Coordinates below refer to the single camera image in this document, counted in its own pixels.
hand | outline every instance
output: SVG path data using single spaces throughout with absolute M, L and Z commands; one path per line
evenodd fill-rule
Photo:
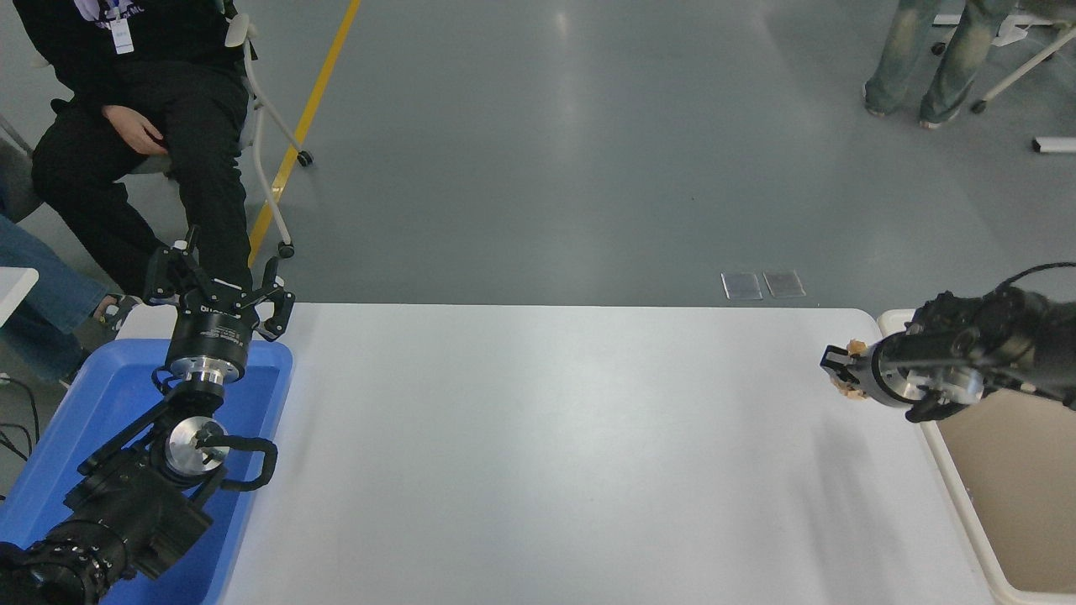
M 157 141 L 164 141 L 160 130 L 141 113 L 123 105 L 104 105 L 101 115 L 105 117 L 119 137 L 132 150 L 142 155 L 168 155 L 168 150 Z

sneaker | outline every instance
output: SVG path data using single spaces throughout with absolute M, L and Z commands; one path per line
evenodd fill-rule
M 866 83 L 863 83 L 863 95 L 862 95 L 862 98 L 863 98 L 863 109 L 867 110 L 867 113 L 869 113 L 870 115 L 873 115 L 875 117 L 886 117 L 887 115 L 889 115 L 886 112 L 876 110 L 876 109 L 874 109 L 874 108 L 872 108 L 870 105 L 867 104 L 867 85 L 866 85 Z
M 929 119 L 920 119 L 919 121 L 919 127 L 920 128 L 925 128 L 928 130 L 937 130 L 942 126 L 944 126 L 944 125 L 952 122 L 952 118 L 957 117 L 957 115 L 959 115 L 959 114 L 960 114 L 960 110 L 957 110 L 957 111 L 952 112 L 952 115 L 949 116 L 949 119 L 945 119 L 945 121 L 942 121 L 942 122 L 931 122 Z
M 138 296 L 126 296 L 123 294 L 111 295 L 116 299 L 116 302 L 105 307 L 104 312 L 101 313 L 101 318 L 98 320 L 101 325 L 110 332 L 119 332 L 119 328 L 124 326 L 124 322 L 127 321 L 127 315 L 130 314 L 131 309 L 142 304 L 142 299 Z

blue bin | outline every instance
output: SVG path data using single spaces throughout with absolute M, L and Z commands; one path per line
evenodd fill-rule
M 71 510 L 63 506 L 63 496 L 83 478 L 75 470 L 79 464 L 161 399 L 150 375 L 164 363 L 168 344 L 168 340 L 116 340 L 86 361 L 11 495 L 0 505 L 0 541 L 27 548 L 68 518 Z M 246 375 L 225 388 L 224 405 L 214 419 L 231 435 L 271 439 L 291 376 L 287 347 L 252 342 Z M 260 461 L 260 454 L 229 454 L 228 478 L 257 477 Z M 204 508 L 213 525 L 194 548 L 157 581 L 140 574 L 118 582 L 103 605 L 216 603 L 256 494 L 217 491 Z

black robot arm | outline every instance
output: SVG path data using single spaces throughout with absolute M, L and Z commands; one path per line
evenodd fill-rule
M 242 378 L 255 330 L 268 340 L 287 327 L 294 296 L 275 275 L 244 292 L 210 279 L 195 261 L 196 230 L 160 250 L 146 301 L 178 307 L 165 368 L 174 386 L 164 399 L 109 439 L 79 466 L 85 477 L 63 504 L 67 520 L 23 550 L 0 543 L 0 605 L 95 605 L 117 581 L 142 573 L 156 579 L 213 523 L 202 508 L 218 489 L 250 491 L 272 478 L 277 447 L 268 439 L 227 435 L 213 420 L 225 384 Z M 261 321 L 254 307 L 273 302 Z M 225 478 L 229 451 L 263 453 L 250 481 Z
M 924 304 L 903 333 L 869 347 L 826 347 L 821 366 L 844 393 L 942 420 L 1001 390 L 1076 409 L 1076 302 L 1058 304 L 1006 280 L 978 298 L 950 292 Z

table surface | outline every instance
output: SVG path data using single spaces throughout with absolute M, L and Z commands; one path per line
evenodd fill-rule
M 818 367 L 878 337 L 839 309 L 297 305 L 223 603 L 992 603 L 921 432 Z
M 0 325 L 8 321 L 36 283 L 38 283 L 36 269 L 0 267 Z

